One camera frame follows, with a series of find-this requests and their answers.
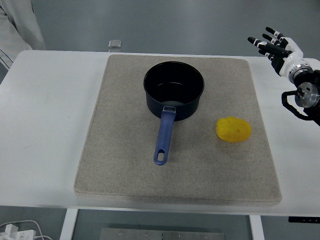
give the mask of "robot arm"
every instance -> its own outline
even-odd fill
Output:
[[[284,92],[281,96],[282,104],[296,117],[303,120],[313,120],[320,125],[320,71],[313,70],[303,59],[304,54],[298,45],[282,33],[266,27],[267,32],[272,34],[262,36],[268,40],[261,41],[249,37],[248,41],[259,48],[259,53],[266,56],[275,72],[289,79],[296,87],[296,91]],[[307,115],[298,112],[287,101],[287,97],[294,95],[295,103],[303,108]]]

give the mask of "pan handle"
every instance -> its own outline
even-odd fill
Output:
[[[168,160],[172,128],[176,118],[174,106],[164,106],[161,112],[161,123],[156,141],[153,161],[157,165],[164,165]]]

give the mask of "handle hole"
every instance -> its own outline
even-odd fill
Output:
[[[158,157],[157,157],[158,161],[162,162],[164,158],[165,158],[165,150],[159,149]]]

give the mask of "person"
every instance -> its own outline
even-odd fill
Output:
[[[31,0],[0,0],[0,62],[9,70],[24,50],[45,50]]]

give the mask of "saucepan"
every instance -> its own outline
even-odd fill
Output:
[[[185,120],[197,110],[205,82],[193,66],[165,61],[150,68],[144,76],[143,87],[149,110],[161,118],[153,161],[164,165],[174,121]]]

